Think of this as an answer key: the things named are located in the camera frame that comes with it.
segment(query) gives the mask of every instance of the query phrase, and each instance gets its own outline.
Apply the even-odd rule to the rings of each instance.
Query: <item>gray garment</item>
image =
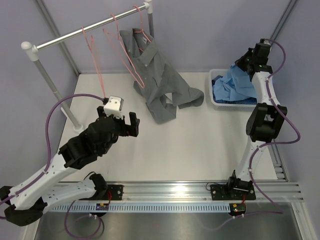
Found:
[[[162,124],[175,119],[177,106],[180,109],[200,106],[205,98],[204,93],[190,87],[158,50],[153,37],[145,32],[151,40],[149,42],[140,31],[137,28],[133,31],[121,30],[120,35],[136,72],[144,82],[144,88],[136,81],[133,87],[145,98],[145,104],[154,120]],[[166,103],[165,94],[168,93],[172,93],[173,104]]]

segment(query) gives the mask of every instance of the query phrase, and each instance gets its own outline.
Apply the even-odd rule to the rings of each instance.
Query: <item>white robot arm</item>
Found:
[[[270,102],[268,93],[267,93],[267,88],[266,88],[266,79],[270,75],[269,72],[256,72],[253,77],[252,77],[252,84],[254,86],[254,89],[256,91],[256,99],[257,103],[260,104],[267,104],[268,106],[272,106],[272,103]],[[272,82],[272,77],[269,78],[268,80],[270,92],[272,95],[272,98],[274,102],[277,105],[280,105],[279,101],[276,98],[273,82]],[[242,181],[249,182],[251,181],[251,178],[249,176],[249,162],[250,162],[250,157],[252,156],[253,152],[259,148],[262,144],[265,144],[265,141],[260,141],[256,140],[253,141],[250,135],[248,136],[247,144],[243,153],[243,157],[241,159],[241,162],[235,169],[235,175],[237,178],[240,178]],[[265,150],[265,147],[262,147],[261,149],[258,150],[258,152],[255,154],[254,159],[252,161],[252,175],[255,175],[256,167],[259,163],[259,160]]]
[[[96,173],[89,179],[60,189],[53,187],[65,177],[106,154],[119,136],[138,136],[140,120],[134,112],[130,112],[130,125],[125,123],[125,117],[121,113],[123,102],[120,97],[105,98],[105,105],[97,108],[99,118],[59,149],[51,159],[46,172],[44,166],[17,186],[0,188],[2,201],[11,197],[6,201],[9,207],[4,211],[7,221],[18,226],[26,226],[58,205],[78,199],[99,200],[106,194],[106,181]],[[41,173],[44,175],[38,181],[20,194],[16,194]]]
[[[243,200],[244,196],[247,200],[256,199],[250,172],[253,176],[255,175],[256,167],[265,149],[260,146],[270,143],[278,136],[285,120],[271,103],[270,96],[279,110],[287,115],[287,108],[281,106],[276,98],[272,76],[270,76],[273,71],[271,66],[267,65],[270,50],[270,44],[261,39],[255,48],[249,48],[245,55],[235,61],[240,69],[248,73],[256,91],[257,105],[246,124],[245,131],[248,139],[241,162],[226,185],[210,186],[212,200]]]

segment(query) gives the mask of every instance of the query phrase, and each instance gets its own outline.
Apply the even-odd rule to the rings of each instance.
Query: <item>white table surface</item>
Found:
[[[177,108],[176,119],[156,124],[145,99],[133,88],[130,74],[103,74],[107,97],[124,99],[122,113],[129,123],[129,112],[140,119],[138,137],[119,137],[109,152],[97,161],[68,176],[64,181],[80,181],[89,172],[106,181],[199,181],[227,180],[240,162],[246,143],[249,112],[214,110],[208,89],[208,73],[181,73],[185,81],[204,92],[199,107]],[[76,94],[103,96],[96,74],[81,74]],[[98,117],[99,100],[76,97],[71,111],[86,127]],[[60,146],[76,136],[67,119]],[[257,166],[257,180],[277,179],[266,149]]]

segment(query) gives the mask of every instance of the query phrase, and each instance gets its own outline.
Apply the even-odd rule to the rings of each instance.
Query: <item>laundry basket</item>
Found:
[[[216,110],[234,110],[234,111],[253,111],[256,107],[255,104],[227,104],[227,103],[217,103],[214,100],[214,93],[212,91],[212,79],[214,79],[218,75],[225,75],[227,69],[211,69],[209,71],[209,94],[211,102],[213,103],[213,107]]]

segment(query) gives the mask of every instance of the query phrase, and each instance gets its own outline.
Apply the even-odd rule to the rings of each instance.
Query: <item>pink hanger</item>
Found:
[[[134,7],[140,12],[140,22],[141,22],[141,30],[140,31],[135,31],[135,33],[143,33],[145,38],[148,39],[148,41],[151,43],[150,39],[147,37],[147,35],[145,34],[145,31],[144,31],[144,24],[143,24],[143,21],[142,21],[142,12],[141,12],[141,10],[139,9],[138,6],[134,5]]]
[[[114,34],[112,34],[111,32],[109,32],[108,30],[106,30],[105,28],[103,28],[104,35],[105,35],[105,37],[107,38],[108,42],[111,44],[112,48],[115,50],[115,52],[116,52],[116,53],[119,55],[119,57],[121,58],[123,64],[124,64],[125,67],[126,67],[126,69],[128,69],[128,71],[129,71],[130,74],[133,76],[133,78],[136,80],[136,82],[139,84],[139,86],[140,86],[142,89],[144,89],[144,88],[145,88],[145,83],[144,83],[144,81],[142,80],[142,78],[141,78],[141,76],[139,75],[139,73],[137,73],[136,68],[135,68],[135,65],[134,65],[133,62],[131,61],[131,59],[130,59],[130,57],[129,57],[126,49],[125,49],[125,46],[124,46],[124,44],[123,44],[122,41],[121,41],[121,37],[120,37],[120,34],[119,34],[118,21],[117,21],[116,17],[115,17],[113,14],[111,14],[111,16],[113,17],[113,19],[114,19],[114,21],[115,21],[115,24],[116,24],[117,37],[116,37]],[[125,63],[125,61],[124,61],[121,53],[117,50],[116,46],[114,45],[114,43],[113,43],[113,42],[111,41],[111,39],[109,38],[109,35],[112,36],[113,38],[115,38],[116,40],[118,40],[118,41],[120,42],[120,45],[121,45],[121,47],[122,47],[122,49],[123,49],[123,51],[124,51],[127,59],[129,60],[129,62],[130,62],[130,64],[131,64],[131,66],[132,66],[135,74],[138,76],[138,78],[139,78],[140,81],[138,81],[138,79],[136,78],[136,76],[132,73],[132,71],[130,70],[130,68],[128,67],[128,65]]]
[[[93,64],[94,64],[96,73],[98,75],[99,81],[100,81],[100,85],[101,85],[101,89],[102,89],[102,92],[103,92],[103,96],[106,97],[105,85],[104,85],[104,81],[103,81],[102,74],[101,74],[101,68],[100,68],[101,63],[100,63],[100,58],[99,58],[99,55],[98,55],[98,49],[97,49],[97,46],[96,46],[96,42],[94,40],[94,37],[91,35],[91,45],[90,45],[89,41],[87,39],[87,35],[86,35],[85,30],[84,30],[84,27],[82,27],[82,32],[83,32],[83,35],[85,37],[86,44],[88,45],[88,48],[90,50],[91,56],[92,56]]]

